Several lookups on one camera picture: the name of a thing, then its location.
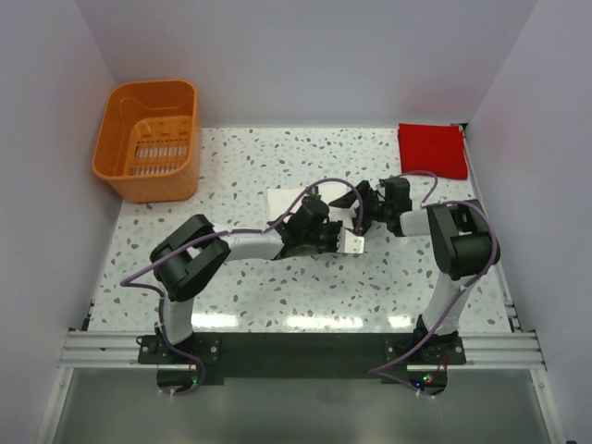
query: cable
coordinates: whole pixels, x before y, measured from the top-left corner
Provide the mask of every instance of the cable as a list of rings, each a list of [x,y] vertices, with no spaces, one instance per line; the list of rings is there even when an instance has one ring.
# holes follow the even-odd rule
[[[281,224],[282,221],[290,215],[292,208],[294,208],[294,206],[296,206],[296,204],[301,200],[302,197],[304,197],[306,194],[308,194],[317,185],[320,185],[321,183],[325,183],[325,182],[342,183],[343,185],[346,185],[347,187],[349,187],[353,191],[355,198],[358,200],[358,203],[360,204],[360,215],[364,214],[364,200],[362,199],[362,194],[360,194],[358,189],[355,188],[350,182],[348,182],[347,180],[344,180],[344,179],[339,179],[339,178],[320,179],[320,180],[317,180],[316,182],[313,182],[308,187],[306,187],[304,189],[304,191],[301,192],[296,199],[294,199],[294,202],[292,202],[290,204],[290,206],[284,212],[284,214],[281,215],[273,224],[271,224],[269,227],[267,227],[267,229],[264,230],[264,233],[267,233],[267,231],[271,231],[272,229],[276,229],[277,227],[279,227],[279,224]],[[362,217],[360,216],[360,217],[358,217],[358,220],[355,224],[355,231],[359,233],[361,229],[362,229]]]
[[[432,328],[427,332],[427,334],[414,347],[412,347],[409,351],[407,351],[406,353],[399,356],[394,361],[391,361],[390,363],[383,364],[383,365],[380,365],[376,368],[369,370],[368,371],[369,375],[380,375],[380,376],[386,375],[386,374],[384,374],[384,372],[386,370],[388,370],[390,367],[402,363],[404,360],[406,360],[407,358],[409,358],[410,356],[415,354],[417,351],[419,351],[419,349],[421,349],[429,341],[429,339],[436,333],[436,330],[438,330],[438,328],[440,327],[442,322],[444,322],[444,319],[446,319],[446,316],[448,316],[448,313],[450,313],[450,310],[452,310],[452,307],[454,306],[454,304],[459,299],[461,299],[461,296],[463,296],[463,294],[468,289],[470,289],[477,282],[477,280],[479,280],[482,276],[484,276],[487,273],[489,268],[496,261],[496,257],[498,256],[498,249],[499,249],[498,238],[497,238],[495,231],[491,225],[491,222],[489,222],[489,219],[487,218],[485,213],[478,206],[474,205],[473,203],[469,203],[469,202],[449,201],[449,202],[445,202],[444,204],[445,205],[456,204],[456,205],[466,206],[470,210],[475,211],[479,215],[479,217],[481,217],[481,219],[487,224],[487,229],[489,230],[489,234],[491,236],[491,254],[489,255],[489,259],[487,259],[487,263],[485,264],[483,269],[479,273],[474,275],[471,279],[469,279],[469,281],[466,283],[466,286],[457,290],[456,294],[454,295],[454,297],[452,298],[452,300],[450,301],[448,306],[444,309],[444,311],[440,315],[440,318],[436,321],[436,324],[434,324],[432,326]]]
[[[133,281],[136,280],[137,278],[140,278],[141,276],[145,275],[146,273],[154,270],[155,268],[159,267],[160,265],[162,265],[164,262],[168,261],[172,257],[175,257],[176,255],[178,255],[180,253],[183,253],[184,251],[188,250],[190,247],[196,247],[199,244],[209,241],[211,239],[216,239],[216,238],[220,238],[223,236],[229,236],[230,234],[241,234],[241,233],[261,233],[261,230],[260,229],[249,229],[249,228],[237,228],[232,231],[226,230],[226,231],[218,231],[216,233],[206,234],[200,238],[197,238],[195,240],[191,240],[191,241],[185,243],[184,245],[181,245],[176,250],[172,251],[171,253],[167,254],[166,256],[158,259],[157,261],[151,263],[148,266],[145,266],[142,270],[126,277],[121,282],[119,282],[119,285],[121,287],[147,289],[147,290],[155,291],[158,294],[158,296],[160,297],[160,302],[158,303],[158,322],[160,325],[160,331],[163,335],[163,341],[164,341],[166,347],[169,350],[171,350],[172,352],[174,352],[175,354],[177,354],[178,356],[182,356],[182,357],[190,360],[191,362],[194,362],[196,364],[196,366],[198,366],[200,369],[200,372],[199,372],[200,377],[197,380],[197,382],[195,384],[193,384],[187,390],[172,392],[173,396],[188,395],[190,393],[193,393],[197,388],[199,388],[205,380],[205,364],[199,357],[194,356],[194,355],[187,353],[185,351],[179,350],[168,339],[167,328],[165,326],[165,318],[164,318],[164,307],[165,307],[165,297],[166,297],[165,293],[162,290],[160,290],[158,287],[156,287],[155,285],[142,284],[141,282],[133,282]]]
[[[190,388],[188,388],[187,390],[184,391],[174,391],[172,392],[173,396],[179,396],[179,395],[188,395],[190,393],[193,393],[197,388],[199,388],[204,380],[205,380],[205,364],[204,362],[198,357],[198,356],[194,356],[190,353],[186,353],[185,351],[179,350],[178,348],[176,348],[168,339],[167,336],[167,328],[165,326],[165,322],[164,322],[164,306],[165,306],[165,293],[160,290],[158,287],[156,287],[155,285],[151,285],[151,284],[142,284],[141,282],[133,282],[134,280],[136,280],[137,278],[142,277],[143,275],[145,275],[146,273],[149,273],[151,271],[153,271],[154,269],[156,269],[157,267],[159,267],[160,265],[162,265],[163,263],[165,263],[166,261],[170,260],[171,258],[177,256],[180,253],[183,253],[187,250],[189,250],[191,247],[196,247],[198,245],[200,245],[201,243],[204,243],[206,241],[212,240],[212,239],[217,239],[217,238],[221,238],[224,236],[231,236],[233,234],[265,234],[268,231],[271,231],[272,229],[275,229],[277,227],[279,227],[279,224],[281,224],[283,222],[283,220],[291,215],[291,210],[292,208],[301,200],[302,197],[304,197],[311,189],[313,189],[314,187],[316,187],[317,185],[321,184],[321,183],[325,183],[325,182],[338,182],[338,183],[343,183],[344,185],[348,186],[349,188],[351,188],[351,190],[353,191],[353,193],[355,194],[356,199],[358,200],[359,204],[360,204],[360,212],[361,214],[364,213],[364,202],[362,200],[362,195],[360,194],[360,192],[347,180],[344,179],[338,179],[338,178],[327,178],[327,179],[320,179],[318,181],[316,181],[315,183],[313,183],[312,185],[309,185],[308,187],[306,187],[304,189],[303,192],[301,192],[299,194],[299,196],[294,199],[294,201],[290,204],[290,206],[288,207],[288,209],[284,212],[284,214],[282,214],[280,217],[278,217],[276,219],[276,221],[274,223],[272,223],[269,227],[267,227],[264,230],[261,229],[255,229],[255,228],[236,228],[233,230],[223,230],[223,231],[218,231],[215,233],[211,233],[211,234],[206,234],[203,235],[197,239],[191,240],[183,245],[181,245],[180,247],[178,247],[176,250],[172,251],[171,253],[167,254],[164,257],[161,257],[160,259],[158,259],[157,261],[151,263],[148,266],[145,266],[143,269],[141,269],[140,271],[137,271],[136,273],[133,273],[132,275],[124,278],[121,282],[119,282],[119,285],[121,287],[127,287],[127,288],[136,288],[136,289],[146,289],[146,290],[152,290],[155,291],[159,298],[160,298],[160,302],[158,303],[158,322],[160,325],[160,331],[162,333],[163,336],[163,341],[166,345],[166,347],[171,350],[172,352],[174,352],[175,354],[182,356],[192,362],[194,362],[196,364],[196,366],[198,366],[200,368],[200,377],[197,380],[197,382],[195,384],[193,384]],[[362,217],[358,218],[357,224],[356,224],[356,231],[359,231],[360,228],[362,226]]]
[[[406,173],[398,174],[397,176],[395,176],[395,178],[402,178],[404,176],[412,175],[430,176],[434,179],[434,184],[432,185],[432,188],[429,189],[424,199],[422,199],[422,202],[419,204],[420,208],[425,208],[425,203],[427,199],[429,199],[429,196],[432,195],[432,193],[436,190],[436,187],[438,186],[438,176],[435,173],[432,173],[431,171],[427,171],[426,169],[416,169],[414,171],[408,171]]]

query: glass panel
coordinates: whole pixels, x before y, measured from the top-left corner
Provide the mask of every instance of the glass panel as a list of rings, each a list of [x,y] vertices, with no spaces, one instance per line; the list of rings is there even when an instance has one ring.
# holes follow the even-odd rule
[[[451,372],[436,401],[377,380],[229,379],[173,400],[154,370],[77,370],[60,444],[548,443],[527,371]]]

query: small white object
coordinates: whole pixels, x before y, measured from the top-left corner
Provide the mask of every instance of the small white object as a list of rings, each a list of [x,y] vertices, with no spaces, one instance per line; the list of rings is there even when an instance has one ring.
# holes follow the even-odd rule
[[[408,211],[401,215],[401,231],[405,236],[429,236],[426,210]]]
[[[337,253],[363,253],[364,252],[364,237],[356,236],[345,227],[341,227],[339,232],[339,240],[337,246]]]

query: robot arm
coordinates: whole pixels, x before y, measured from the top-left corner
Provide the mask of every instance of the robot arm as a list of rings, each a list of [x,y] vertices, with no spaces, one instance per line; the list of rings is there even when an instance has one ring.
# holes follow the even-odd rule
[[[167,299],[163,321],[172,344],[191,336],[193,298],[207,286],[222,264],[243,259],[280,260],[318,253],[363,253],[364,237],[345,228],[351,221],[329,220],[329,207],[320,196],[302,199],[300,207],[286,222],[263,234],[258,230],[233,229],[232,236],[203,244],[195,255],[186,251],[166,261],[154,271],[165,286]],[[151,254],[155,262],[181,245],[203,235],[226,230],[196,215],[181,225]]]
[[[431,236],[440,273],[430,303],[417,321],[416,332],[421,338],[436,324],[458,290],[487,262],[491,254],[487,225],[472,210],[460,205],[438,204],[413,211],[407,179],[380,180],[378,190],[363,181],[357,189],[364,199],[363,233],[373,222],[378,222],[385,223],[398,237]],[[470,202],[480,206],[478,201]],[[157,267],[154,274],[168,293],[164,322],[171,343],[177,344],[191,335],[192,299],[225,262],[250,258],[280,260],[316,253],[363,253],[364,237],[346,228],[352,223],[329,217],[329,207],[349,210],[354,204],[352,192],[329,204],[318,194],[309,195],[302,199],[296,213],[276,229],[263,235],[234,230],[238,234],[210,240],[194,257],[184,252]],[[359,217],[359,207],[354,211],[355,218]],[[193,216],[154,249],[151,261],[155,262],[188,241],[224,228],[212,224],[203,215]],[[459,318],[469,294],[470,289],[455,303],[439,325],[436,337],[458,335]]]

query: black mounting plate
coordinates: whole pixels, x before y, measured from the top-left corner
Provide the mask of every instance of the black mounting plate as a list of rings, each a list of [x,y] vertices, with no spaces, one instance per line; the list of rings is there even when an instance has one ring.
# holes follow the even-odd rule
[[[416,343],[413,333],[193,333],[179,346],[206,365],[205,385],[227,377],[367,378],[368,370],[392,362]],[[138,338],[139,364],[189,364],[164,345],[160,333]],[[409,381],[406,364],[466,364],[463,341],[429,342],[415,356],[388,371]]]

